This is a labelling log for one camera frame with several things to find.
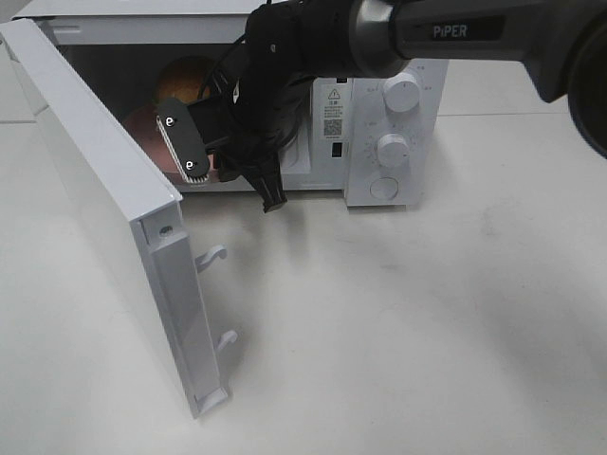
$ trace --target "white table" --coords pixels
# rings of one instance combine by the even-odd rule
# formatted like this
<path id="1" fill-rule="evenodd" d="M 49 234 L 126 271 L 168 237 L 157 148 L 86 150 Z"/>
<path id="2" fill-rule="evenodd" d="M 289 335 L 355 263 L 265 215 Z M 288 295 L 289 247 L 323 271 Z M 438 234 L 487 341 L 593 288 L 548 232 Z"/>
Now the white table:
<path id="1" fill-rule="evenodd" d="M 525 93 L 518 66 L 451 68 L 416 208 L 186 198 L 194 252 L 230 252 L 212 329 L 240 334 L 199 421 L 35 124 L 2 120 L 0 453 L 604 454 L 607 161 Z"/>

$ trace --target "white microwave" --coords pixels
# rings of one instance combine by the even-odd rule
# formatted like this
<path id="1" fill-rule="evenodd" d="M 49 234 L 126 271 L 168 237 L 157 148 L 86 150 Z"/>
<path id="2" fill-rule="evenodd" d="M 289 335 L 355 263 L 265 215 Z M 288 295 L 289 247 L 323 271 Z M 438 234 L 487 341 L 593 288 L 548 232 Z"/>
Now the white microwave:
<path id="1" fill-rule="evenodd" d="M 162 68 L 185 56 L 216 58 L 257 6 L 34 0 L 0 25 L 0 59 L 193 416 L 227 397 L 216 355 L 234 334 L 211 337 L 196 274 L 225 248 L 193 254 L 181 193 L 251 188 L 242 177 L 183 184 L 122 123 L 151 101 Z M 348 206 L 415 204 L 446 71 L 446 62 L 418 60 L 388 80 L 316 80 L 298 133 L 281 152 L 285 189 L 340 190 Z"/>

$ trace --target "open microwave door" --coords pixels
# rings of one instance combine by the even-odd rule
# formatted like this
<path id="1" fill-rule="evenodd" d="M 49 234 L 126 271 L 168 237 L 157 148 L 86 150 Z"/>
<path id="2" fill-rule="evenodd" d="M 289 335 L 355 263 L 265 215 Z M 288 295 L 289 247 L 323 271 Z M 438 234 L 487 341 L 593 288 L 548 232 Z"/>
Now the open microwave door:
<path id="1" fill-rule="evenodd" d="M 210 256 L 194 259 L 181 195 L 33 21 L 0 25 L 0 40 L 83 225 L 198 416 L 227 394 L 197 279 Z"/>

